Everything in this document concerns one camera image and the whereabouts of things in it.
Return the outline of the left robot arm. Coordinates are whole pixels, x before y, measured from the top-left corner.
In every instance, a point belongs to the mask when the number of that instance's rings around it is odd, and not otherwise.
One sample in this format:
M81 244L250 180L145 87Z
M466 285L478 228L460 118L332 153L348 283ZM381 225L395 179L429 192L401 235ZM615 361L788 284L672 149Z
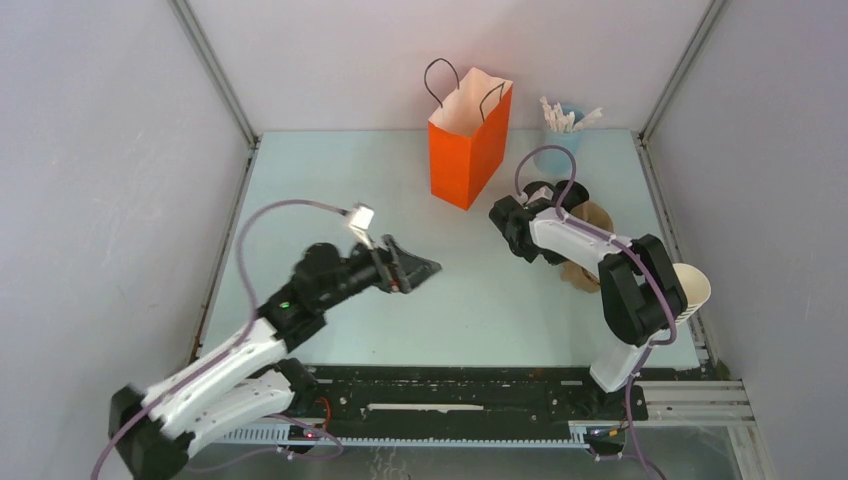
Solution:
M254 320L183 370L143 391L128 385L110 403L109 436L135 479L171 479L213 440L259 418L304 416L317 381L290 351L326 324L326 312L371 288L408 294L441 271L402 249L330 243L307 248Z

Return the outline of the orange paper bag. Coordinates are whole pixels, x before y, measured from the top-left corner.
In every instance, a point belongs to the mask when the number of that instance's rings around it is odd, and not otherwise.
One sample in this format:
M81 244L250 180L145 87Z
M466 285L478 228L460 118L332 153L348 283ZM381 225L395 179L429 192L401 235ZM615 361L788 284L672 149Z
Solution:
M503 162L513 82L478 68L454 79L428 119L430 191L468 210Z

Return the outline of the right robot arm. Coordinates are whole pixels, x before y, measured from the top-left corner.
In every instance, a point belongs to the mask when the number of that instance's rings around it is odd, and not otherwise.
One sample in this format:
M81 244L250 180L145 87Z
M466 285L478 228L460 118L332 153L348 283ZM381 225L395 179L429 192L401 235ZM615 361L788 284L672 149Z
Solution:
M489 218L511 252L533 262L568 260L600 283L603 315L614 337L590 366L595 381L581 392L585 411L606 418L622 403L621 389L650 349L675 341L678 324L700 307L686 292L684 264L672 263L663 243L646 234L630 239L558 211L546 198L527 204L512 196L496 201Z

